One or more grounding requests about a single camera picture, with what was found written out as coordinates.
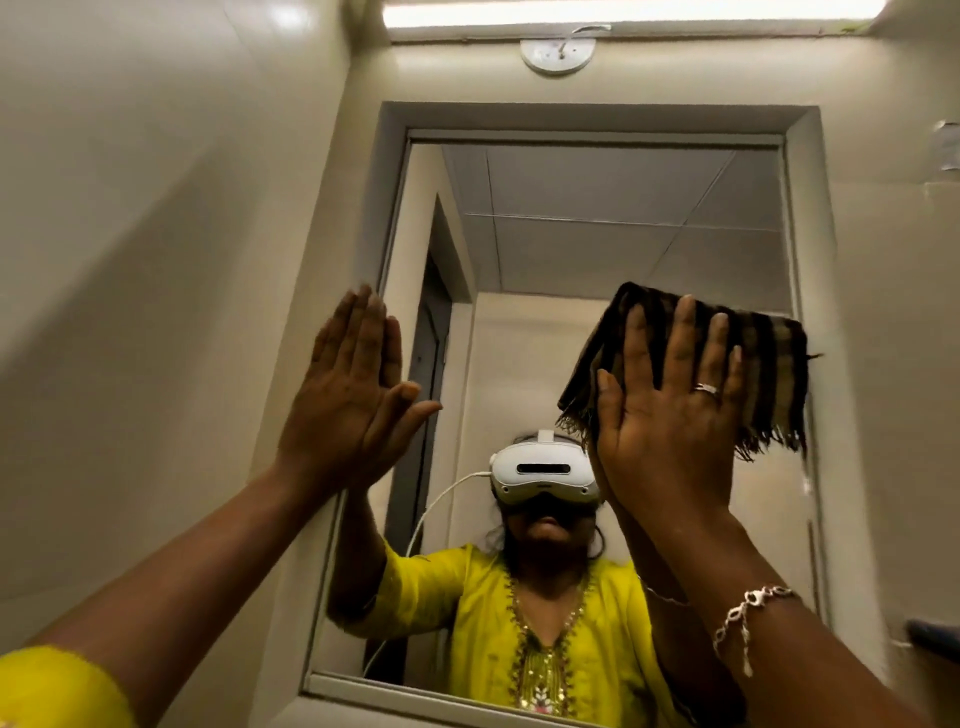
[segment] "white cable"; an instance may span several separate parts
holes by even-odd
[[[414,549],[414,544],[417,542],[417,537],[418,537],[419,534],[420,534],[420,530],[423,528],[423,522],[426,521],[426,515],[427,515],[431,510],[433,510],[433,507],[434,507],[435,505],[437,505],[437,503],[439,503],[441,500],[444,499],[444,496],[446,496],[447,493],[449,493],[450,491],[452,491],[454,488],[456,488],[458,485],[460,485],[461,483],[463,483],[465,480],[470,480],[472,477],[488,477],[488,476],[490,476],[490,474],[491,474],[490,471],[486,471],[486,472],[484,472],[484,473],[471,473],[470,475],[464,475],[464,476],[463,476],[462,478],[460,478],[457,482],[455,482],[453,485],[451,485],[451,486],[450,486],[449,488],[447,488],[445,491],[443,491],[442,493],[440,493],[436,498],[434,498],[434,501],[433,501],[432,503],[430,503],[430,505],[428,505],[428,506],[426,507],[426,509],[423,511],[423,515],[420,516],[420,520],[417,521],[417,527],[414,528],[413,536],[410,537],[410,543],[407,545],[407,550],[406,550],[406,552],[403,554],[404,557],[410,558],[410,552]],[[382,644],[376,649],[376,651],[373,653],[373,655],[370,657],[370,659],[367,661],[367,666],[364,667],[364,669],[363,669],[363,677],[367,677],[367,673],[370,672],[371,666],[372,666],[373,663],[376,661],[376,658],[378,658],[378,657],[380,656],[380,653],[383,651],[383,648],[386,647],[386,646],[387,646],[387,643],[382,643]]]

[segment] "embroidered neckline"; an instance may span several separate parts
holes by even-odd
[[[514,705],[520,709],[533,711],[535,713],[546,713],[553,716],[575,717],[576,699],[572,694],[571,676],[572,670],[569,665],[567,650],[569,639],[576,632],[581,617],[584,614],[587,604],[588,594],[592,591],[595,584],[594,564],[590,563],[584,574],[584,579],[580,584],[580,603],[570,612],[567,617],[564,628],[561,630],[553,646],[546,648],[540,642],[540,638],[530,629],[523,613],[520,610],[519,599],[516,594],[516,579],[510,574],[509,569],[502,559],[500,563],[507,576],[507,592],[510,599],[511,621],[517,631],[516,656],[511,674],[510,696]],[[536,668],[533,663],[538,663],[542,674],[539,675],[538,684],[533,685],[532,690],[525,690],[524,678],[533,677]],[[551,683],[553,688],[550,691],[543,683]]]

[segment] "door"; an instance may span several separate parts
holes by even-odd
[[[420,308],[417,313],[417,328],[414,332],[413,354],[410,361],[409,379],[420,385],[420,399],[439,400],[444,380],[446,340],[450,333],[450,311],[453,301],[446,291],[436,263],[428,256],[420,291]],[[387,522],[384,537],[390,548],[399,554],[406,552],[413,537],[417,522],[427,506],[430,488],[430,463],[433,460],[433,437],[437,417],[431,417],[414,437],[406,454],[396,463],[394,483],[387,506]],[[420,553],[422,532],[414,543],[411,553]],[[365,660],[369,660],[379,643],[367,645]],[[403,684],[403,669],[406,663],[407,642],[395,640],[387,643],[370,666],[367,676],[372,680]]]

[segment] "gold embroidery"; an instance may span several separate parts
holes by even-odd
[[[584,613],[585,595],[592,584],[592,571],[592,568],[588,569],[581,584],[580,605],[566,618],[553,647],[544,647],[527,625],[516,596],[516,580],[510,578],[511,613],[520,633],[511,681],[511,697],[518,708],[551,716],[574,716],[566,657],[567,640]]]

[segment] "silver bracelet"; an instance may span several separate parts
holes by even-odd
[[[747,627],[747,610],[750,607],[762,609],[767,599],[772,597],[796,596],[788,587],[763,587],[743,595],[740,605],[733,607],[724,620],[723,626],[713,634],[713,651],[720,657],[720,644],[727,638],[728,630],[740,622],[740,634],[743,636],[743,674],[752,677],[754,669],[750,665],[750,629]]]
[[[670,596],[663,596],[663,595],[657,594],[657,593],[653,590],[652,587],[647,586],[647,583],[646,583],[645,581],[643,581],[643,579],[640,579],[640,584],[643,586],[643,591],[644,591],[644,592],[646,592],[647,594],[650,594],[650,595],[655,596],[655,597],[656,597],[657,599],[659,599],[660,601],[666,602],[667,604],[673,604],[675,607],[685,607],[685,608],[689,608],[689,606],[690,606],[689,602],[680,601],[679,599],[674,599],[674,598],[672,598],[672,597],[670,597]]]

